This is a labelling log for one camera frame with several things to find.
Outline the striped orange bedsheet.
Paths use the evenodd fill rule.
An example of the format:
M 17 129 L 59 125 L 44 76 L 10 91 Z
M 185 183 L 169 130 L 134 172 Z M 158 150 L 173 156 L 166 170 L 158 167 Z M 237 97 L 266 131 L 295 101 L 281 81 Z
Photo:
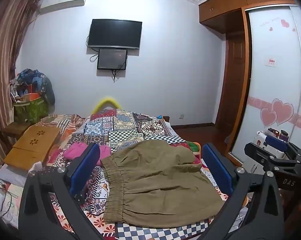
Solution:
M 65 140 L 71 133 L 75 132 L 80 126 L 82 126 L 84 121 L 85 119 L 77 114 L 52 114 L 42 118 L 35 124 L 35 126 L 57 127 L 60 129 L 59 138 L 61 140 Z

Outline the wooden lap desk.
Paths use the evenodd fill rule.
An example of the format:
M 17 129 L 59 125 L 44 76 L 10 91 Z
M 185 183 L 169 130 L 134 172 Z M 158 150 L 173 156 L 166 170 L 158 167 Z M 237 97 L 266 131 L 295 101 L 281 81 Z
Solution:
M 58 127 L 31 126 L 13 145 L 4 163 L 28 171 L 34 163 L 46 159 L 59 135 Z

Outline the green storage bag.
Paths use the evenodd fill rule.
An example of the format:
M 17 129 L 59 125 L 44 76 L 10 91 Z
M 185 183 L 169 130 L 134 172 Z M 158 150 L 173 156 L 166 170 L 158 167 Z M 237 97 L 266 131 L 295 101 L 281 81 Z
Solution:
M 43 97 L 29 102 L 18 102 L 13 104 L 14 121 L 18 123 L 28 122 L 36 124 L 42 118 L 48 116 L 48 104 Z

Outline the patchwork patterned bed quilt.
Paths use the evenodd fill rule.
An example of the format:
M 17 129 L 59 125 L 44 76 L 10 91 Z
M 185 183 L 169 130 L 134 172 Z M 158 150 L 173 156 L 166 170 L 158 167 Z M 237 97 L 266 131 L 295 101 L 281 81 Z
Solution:
M 170 126 L 168 118 L 153 117 L 121 109 L 104 110 L 85 118 L 82 126 L 65 140 L 60 138 L 52 146 L 48 156 L 49 166 L 67 166 L 69 160 L 63 154 L 75 142 L 95 142 L 106 145 L 111 152 L 144 140 L 164 140 L 171 146 L 183 146 L 191 150 L 196 162 L 202 165 L 201 172 L 219 190 L 208 166 L 201 156 L 197 142 L 183 140 Z M 191 225 L 171 229 L 150 229 L 122 223 L 109 224 L 104 220 L 109 184 L 101 165 L 97 165 L 88 182 L 88 195 L 82 210 L 104 239 L 197 239 L 212 222 L 212 218 Z

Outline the pile of colourful clothes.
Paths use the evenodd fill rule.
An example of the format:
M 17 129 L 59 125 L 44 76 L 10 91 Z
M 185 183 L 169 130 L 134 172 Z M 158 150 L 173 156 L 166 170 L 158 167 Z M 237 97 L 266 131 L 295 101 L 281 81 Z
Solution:
M 55 105 L 55 95 L 50 79 L 43 73 L 29 68 L 24 69 L 10 81 L 11 88 L 19 97 L 29 93 L 42 96 L 48 105 Z

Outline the wooden room door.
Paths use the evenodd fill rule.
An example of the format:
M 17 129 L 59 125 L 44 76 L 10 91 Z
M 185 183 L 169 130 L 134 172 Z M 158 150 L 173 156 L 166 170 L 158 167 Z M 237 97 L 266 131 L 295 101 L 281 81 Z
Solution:
M 245 70 L 245 36 L 243 32 L 226 35 L 223 86 L 215 125 L 230 134 L 237 117 Z

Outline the black wall television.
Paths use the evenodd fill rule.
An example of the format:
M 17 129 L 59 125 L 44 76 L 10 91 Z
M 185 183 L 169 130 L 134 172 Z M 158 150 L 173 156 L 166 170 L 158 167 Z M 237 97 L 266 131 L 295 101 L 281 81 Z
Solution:
M 90 48 L 139 49 L 142 22 L 93 19 L 87 39 Z

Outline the small black wall monitor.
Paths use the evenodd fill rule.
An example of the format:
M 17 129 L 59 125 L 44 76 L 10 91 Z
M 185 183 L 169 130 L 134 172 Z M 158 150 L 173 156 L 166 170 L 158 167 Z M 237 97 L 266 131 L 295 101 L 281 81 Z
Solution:
M 127 50 L 100 49 L 98 53 L 97 69 L 125 70 L 127 66 Z

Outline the wooden wardrobe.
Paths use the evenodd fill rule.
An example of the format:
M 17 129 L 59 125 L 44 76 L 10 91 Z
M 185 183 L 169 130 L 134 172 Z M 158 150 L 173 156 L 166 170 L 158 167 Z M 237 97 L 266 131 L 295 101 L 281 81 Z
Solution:
M 245 12 L 259 5 L 283 5 L 294 0 L 201 0 L 199 22 L 226 38 L 225 67 L 215 125 L 228 141 L 229 156 L 243 122 L 251 76 L 251 38 Z

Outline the white sliding door with hearts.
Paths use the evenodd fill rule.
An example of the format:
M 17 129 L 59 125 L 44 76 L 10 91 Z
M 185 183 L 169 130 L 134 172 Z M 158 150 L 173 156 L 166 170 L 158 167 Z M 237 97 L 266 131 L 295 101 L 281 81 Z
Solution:
M 247 12 L 251 76 L 242 125 L 231 151 L 244 163 L 246 144 L 267 128 L 286 131 L 301 148 L 301 9 L 296 5 Z

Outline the olive khaki pants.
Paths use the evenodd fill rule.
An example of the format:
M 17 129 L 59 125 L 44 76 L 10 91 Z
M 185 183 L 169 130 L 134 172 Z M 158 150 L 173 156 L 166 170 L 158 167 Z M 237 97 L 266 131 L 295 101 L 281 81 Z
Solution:
M 191 150 L 145 140 L 102 159 L 107 223 L 175 228 L 214 217 L 224 201 Z

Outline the striped brown curtain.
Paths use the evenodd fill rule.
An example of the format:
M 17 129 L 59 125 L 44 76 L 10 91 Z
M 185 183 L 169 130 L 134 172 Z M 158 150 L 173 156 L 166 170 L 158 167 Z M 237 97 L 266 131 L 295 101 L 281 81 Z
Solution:
M 12 143 L 1 130 L 13 121 L 10 80 L 39 0 L 3 0 L 0 3 L 0 163 Z

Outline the yellow curved tube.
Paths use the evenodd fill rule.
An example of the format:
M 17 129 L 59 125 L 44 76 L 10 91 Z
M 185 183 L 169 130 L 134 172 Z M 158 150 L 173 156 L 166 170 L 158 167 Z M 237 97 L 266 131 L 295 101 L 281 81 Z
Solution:
M 105 97 L 94 107 L 92 114 L 105 110 L 106 108 L 121 109 L 120 104 L 112 97 Z

